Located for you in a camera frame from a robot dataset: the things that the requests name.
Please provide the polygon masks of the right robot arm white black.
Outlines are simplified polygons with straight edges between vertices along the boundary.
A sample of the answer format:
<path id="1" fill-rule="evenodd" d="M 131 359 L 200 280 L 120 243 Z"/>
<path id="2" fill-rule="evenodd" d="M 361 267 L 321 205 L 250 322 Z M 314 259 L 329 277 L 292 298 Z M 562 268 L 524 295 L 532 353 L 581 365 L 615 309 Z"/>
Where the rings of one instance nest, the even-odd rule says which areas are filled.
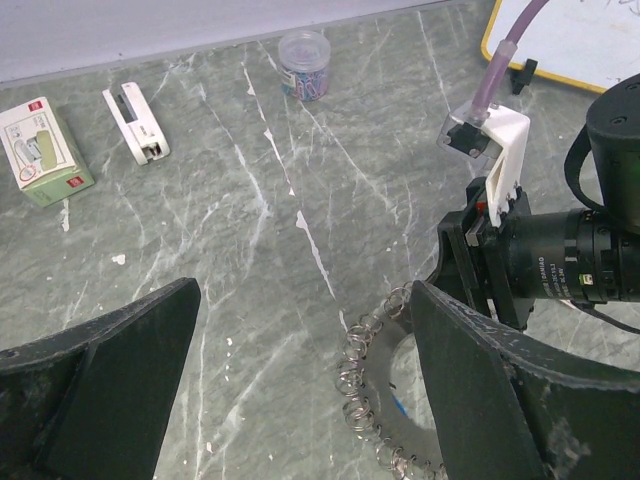
<path id="1" fill-rule="evenodd" d="M 579 202 L 533 214 L 520 175 L 529 119 L 491 109 L 482 127 L 460 108 L 440 144 L 478 157 L 482 175 L 462 210 L 439 223 L 439 258 L 429 282 L 519 331 L 539 299 L 569 303 L 593 317 L 610 302 L 639 299 L 639 79 L 601 94 L 565 157 L 565 181 Z"/>

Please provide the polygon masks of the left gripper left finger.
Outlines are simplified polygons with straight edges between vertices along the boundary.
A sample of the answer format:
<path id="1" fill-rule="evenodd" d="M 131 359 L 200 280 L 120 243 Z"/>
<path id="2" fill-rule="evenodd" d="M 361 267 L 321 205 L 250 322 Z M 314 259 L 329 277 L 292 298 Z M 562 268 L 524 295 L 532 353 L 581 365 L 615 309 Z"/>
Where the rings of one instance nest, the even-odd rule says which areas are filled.
<path id="1" fill-rule="evenodd" d="M 180 278 L 2 351 L 2 478 L 152 478 L 200 301 Z"/>

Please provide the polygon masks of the blue key tag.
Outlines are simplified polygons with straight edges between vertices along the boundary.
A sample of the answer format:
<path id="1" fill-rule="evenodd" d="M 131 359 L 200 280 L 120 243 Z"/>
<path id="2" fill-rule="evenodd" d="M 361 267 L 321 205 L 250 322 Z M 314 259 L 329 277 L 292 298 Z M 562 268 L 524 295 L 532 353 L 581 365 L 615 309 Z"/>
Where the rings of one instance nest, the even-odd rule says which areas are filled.
<path id="1" fill-rule="evenodd" d="M 395 403 L 396 407 L 399 409 L 400 413 L 402 415 L 404 415 L 405 417 L 408 417 L 408 413 L 407 413 L 406 409 L 404 408 L 404 406 L 402 405 L 402 403 L 399 401 L 399 399 L 395 395 L 392 395 L 392 398 L 394 400 L 394 403 Z"/>

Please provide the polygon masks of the metal disc keyring holder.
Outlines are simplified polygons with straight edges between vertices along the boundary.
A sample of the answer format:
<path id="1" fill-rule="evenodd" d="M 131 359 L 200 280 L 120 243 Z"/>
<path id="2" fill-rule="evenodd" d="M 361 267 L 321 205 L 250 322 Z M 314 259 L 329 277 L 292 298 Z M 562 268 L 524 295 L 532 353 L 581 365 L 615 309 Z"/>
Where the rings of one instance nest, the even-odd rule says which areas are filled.
<path id="1" fill-rule="evenodd" d="M 414 337 L 411 290 L 409 282 L 392 289 L 379 306 L 346 328 L 335 387 L 344 397 L 346 425 L 373 446 L 382 470 L 395 479 L 446 479 L 435 426 L 425 428 L 409 414 L 405 417 L 392 398 L 398 398 L 394 358 Z"/>

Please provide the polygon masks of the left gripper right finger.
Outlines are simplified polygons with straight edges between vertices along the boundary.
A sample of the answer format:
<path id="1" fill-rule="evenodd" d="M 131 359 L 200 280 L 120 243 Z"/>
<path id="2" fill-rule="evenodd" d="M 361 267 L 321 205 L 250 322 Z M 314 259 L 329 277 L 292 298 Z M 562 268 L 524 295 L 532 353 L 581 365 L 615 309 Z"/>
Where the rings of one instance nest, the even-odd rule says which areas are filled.
<path id="1" fill-rule="evenodd" d="M 639 375 L 556 349 L 435 286 L 410 296 L 452 479 L 635 479 Z"/>

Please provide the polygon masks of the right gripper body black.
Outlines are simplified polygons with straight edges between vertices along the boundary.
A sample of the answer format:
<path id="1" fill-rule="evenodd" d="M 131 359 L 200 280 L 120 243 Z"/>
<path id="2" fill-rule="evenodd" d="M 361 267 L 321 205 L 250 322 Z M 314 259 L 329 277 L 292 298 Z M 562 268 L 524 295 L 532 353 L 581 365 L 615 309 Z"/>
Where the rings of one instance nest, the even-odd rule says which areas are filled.
<path id="1" fill-rule="evenodd" d="M 437 226 L 438 262 L 432 284 L 454 299 L 488 316 L 494 307 L 499 322 L 527 328 L 534 301 L 514 293 L 508 273 L 514 222 L 531 214 L 526 193 L 518 187 L 511 210 L 499 227 L 489 219 L 486 179 L 466 187 L 466 206 L 447 213 Z"/>

